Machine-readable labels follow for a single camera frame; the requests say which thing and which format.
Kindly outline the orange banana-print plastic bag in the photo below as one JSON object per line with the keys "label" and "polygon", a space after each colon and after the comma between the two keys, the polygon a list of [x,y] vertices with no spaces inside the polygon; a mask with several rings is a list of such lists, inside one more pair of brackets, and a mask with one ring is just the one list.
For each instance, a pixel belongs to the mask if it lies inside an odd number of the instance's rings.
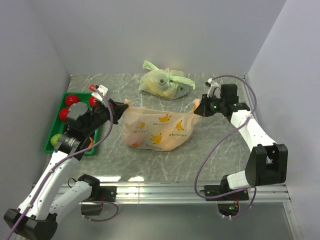
{"label": "orange banana-print plastic bag", "polygon": [[155,152],[170,152],[186,142],[194,126],[202,120],[194,113],[200,99],[193,100],[187,113],[129,106],[123,113],[122,138],[129,147]]}

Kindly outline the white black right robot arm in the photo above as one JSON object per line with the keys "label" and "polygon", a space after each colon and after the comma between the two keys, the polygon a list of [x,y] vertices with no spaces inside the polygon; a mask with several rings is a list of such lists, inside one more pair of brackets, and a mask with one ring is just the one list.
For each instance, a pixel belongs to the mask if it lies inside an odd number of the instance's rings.
{"label": "white black right robot arm", "polygon": [[269,137],[253,117],[249,106],[238,96],[221,97],[203,94],[194,113],[201,117],[222,114],[247,144],[250,155],[245,170],[227,175],[220,194],[233,199],[239,189],[282,184],[287,178],[288,148]]}

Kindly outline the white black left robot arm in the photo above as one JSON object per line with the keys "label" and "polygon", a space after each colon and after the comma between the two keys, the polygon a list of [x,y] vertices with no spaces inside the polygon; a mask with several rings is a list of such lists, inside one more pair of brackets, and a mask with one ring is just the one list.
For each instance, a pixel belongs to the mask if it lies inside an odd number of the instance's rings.
{"label": "white black left robot arm", "polygon": [[104,204],[100,181],[84,174],[66,193],[56,199],[65,178],[80,163],[84,153],[94,144],[90,136],[106,122],[117,124],[128,104],[96,102],[92,109],[84,102],[77,102],[67,110],[67,130],[59,137],[49,164],[32,191],[18,208],[10,208],[4,221],[17,234],[29,240],[50,240],[58,223],[79,203]]}

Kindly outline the red fake apple top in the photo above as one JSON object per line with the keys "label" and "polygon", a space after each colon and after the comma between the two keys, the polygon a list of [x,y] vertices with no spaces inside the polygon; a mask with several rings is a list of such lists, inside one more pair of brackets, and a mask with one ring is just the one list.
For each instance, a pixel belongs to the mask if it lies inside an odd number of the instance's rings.
{"label": "red fake apple top", "polygon": [[97,107],[99,106],[98,101],[96,100],[95,97],[91,96],[91,97],[89,98],[89,106],[90,106],[91,108],[97,108]]}

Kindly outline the red fake apple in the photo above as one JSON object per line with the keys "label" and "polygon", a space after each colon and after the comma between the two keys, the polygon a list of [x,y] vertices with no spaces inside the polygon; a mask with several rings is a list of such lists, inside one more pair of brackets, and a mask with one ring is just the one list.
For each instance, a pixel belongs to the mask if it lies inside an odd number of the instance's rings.
{"label": "red fake apple", "polygon": [[68,113],[69,113],[69,108],[68,107],[62,108],[59,111],[59,114],[58,114],[59,119],[61,121],[63,121],[63,122],[66,122]]}
{"label": "red fake apple", "polygon": [[90,106],[91,108],[97,108],[97,107],[99,106],[98,101],[96,100],[95,97],[91,96],[91,97],[89,98],[89,106]]}
{"label": "red fake apple", "polygon": [[69,94],[69,95],[67,95],[67,96],[65,97],[65,100],[64,100],[65,105],[66,105],[67,107],[70,107],[70,106],[72,106],[73,104],[78,103],[79,101],[80,101],[79,97],[78,97],[77,95],[75,95],[75,94]]}

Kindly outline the green tied plastic bag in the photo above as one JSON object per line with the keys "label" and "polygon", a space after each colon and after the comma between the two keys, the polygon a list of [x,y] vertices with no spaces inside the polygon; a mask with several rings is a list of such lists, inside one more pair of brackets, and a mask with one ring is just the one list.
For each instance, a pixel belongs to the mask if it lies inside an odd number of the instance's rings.
{"label": "green tied plastic bag", "polygon": [[187,95],[196,88],[195,82],[186,77],[183,71],[170,68],[161,69],[145,60],[142,68],[148,70],[139,81],[139,91],[175,100]]}

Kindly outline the fake orange in tray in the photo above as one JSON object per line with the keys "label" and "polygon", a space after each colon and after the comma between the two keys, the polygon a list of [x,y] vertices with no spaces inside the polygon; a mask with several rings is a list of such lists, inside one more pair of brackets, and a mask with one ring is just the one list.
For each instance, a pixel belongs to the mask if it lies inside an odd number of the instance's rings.
{"label": "fake orange in tray", "polygon": [[91,148],[94,144],[94,139],[91,136],[89,136],[89,140],[90,140],[90,144],[88,147]]}

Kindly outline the red fake apple left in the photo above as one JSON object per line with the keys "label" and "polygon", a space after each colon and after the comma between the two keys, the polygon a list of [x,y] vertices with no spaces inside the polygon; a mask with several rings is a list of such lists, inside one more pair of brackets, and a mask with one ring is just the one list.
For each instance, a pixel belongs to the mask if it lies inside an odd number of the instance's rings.
{"label": "red fake apple left", "polygon": [[78,97],[77,95],[75,95],[75,94],[69,94],[69,95],[67,95],[67,96],[65,97],[65,100],[64,100],[65,105],[66,105],[67,107],[70,107],[70,106],[72,106],[73,104],[78,103],[79,101],[80,101],[79,97]]}

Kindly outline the red fake apple lower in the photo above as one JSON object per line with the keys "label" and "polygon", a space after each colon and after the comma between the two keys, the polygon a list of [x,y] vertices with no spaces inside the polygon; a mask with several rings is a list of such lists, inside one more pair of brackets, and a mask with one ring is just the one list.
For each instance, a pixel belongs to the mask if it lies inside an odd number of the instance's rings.
{"label": "red fake apple lower", "polygon": [[59,114],[58,114],[59,119],[61,121],[63,121],[63,122],[66,122],[68,113],[69,113],[69,108],[68,107],[62,108],[59,111]]}

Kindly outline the green fake apple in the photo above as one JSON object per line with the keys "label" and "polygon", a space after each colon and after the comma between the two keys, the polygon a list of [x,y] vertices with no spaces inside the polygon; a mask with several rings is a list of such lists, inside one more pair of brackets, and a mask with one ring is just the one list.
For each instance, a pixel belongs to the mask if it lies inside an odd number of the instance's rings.
{"label": "green fake apple", "polygon": [[62,136],[61,133],[56,133],[53,135],[50,139],[50,143],[53,147],[55,147],[58,144],[59,138]]}

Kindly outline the green plastic fruit tray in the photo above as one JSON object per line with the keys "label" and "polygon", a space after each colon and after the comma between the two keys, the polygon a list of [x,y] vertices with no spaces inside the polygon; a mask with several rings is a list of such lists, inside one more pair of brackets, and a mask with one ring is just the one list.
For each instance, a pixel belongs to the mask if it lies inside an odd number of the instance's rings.
{"label": "green plastic fruit tray", "polygon": [[[68,95],[77,95],[79,102],[74,103],[70,107],[65,104],[65,98]],[[76,135],[84,135],[93,138],[93,144],[99,140],[99,133],[101,126],[98,125],[96,120],[94,108],[89,105],[89,99],[91,94],[89,92],[66,92],[62,95],[59,107],[56,111],[56,115],[53,119],[53,123],[48,134],[46,143],[44,145],[44,152],[51,154],[55,150],[55,146],[52,146],[50,139],[55,134],[75,133]],[[69,108],[66,121],[61,121],[59,118],[59,112],[63,108]]]}

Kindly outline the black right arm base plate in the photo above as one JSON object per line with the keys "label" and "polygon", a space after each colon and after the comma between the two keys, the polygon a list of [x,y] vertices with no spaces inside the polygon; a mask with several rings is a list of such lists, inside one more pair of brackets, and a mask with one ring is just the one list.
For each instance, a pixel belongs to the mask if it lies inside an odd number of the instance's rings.
{"label": "black right arm base plate", "polygon": [[247,201],[249,194],[246,189],[231,193],[230,189],[223,189],[220,185],[205,185],[202,192],[206,201]]}

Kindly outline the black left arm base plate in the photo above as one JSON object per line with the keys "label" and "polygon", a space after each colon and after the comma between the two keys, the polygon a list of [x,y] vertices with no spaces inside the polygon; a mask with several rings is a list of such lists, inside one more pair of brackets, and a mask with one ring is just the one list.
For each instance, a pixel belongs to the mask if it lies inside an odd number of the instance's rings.
{"label": "black left arm base plate", "polygon": [[93,190],[93,193],[85,201],[115,202],[117,195],[116,186],[100,186]]}

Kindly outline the aluminium mounting rail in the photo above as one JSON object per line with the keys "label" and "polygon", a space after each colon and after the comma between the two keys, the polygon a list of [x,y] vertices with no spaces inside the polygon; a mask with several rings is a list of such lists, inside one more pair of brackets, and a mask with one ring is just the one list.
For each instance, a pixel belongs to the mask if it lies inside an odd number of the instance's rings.
{"label": "aluminium mounting rail", "polygon": [[[194,191],[192,182],[102,182],[116,186],[115,203],[121,204],[209,204]],[[290,203],[285,184],[258,186],[255,203]]]}

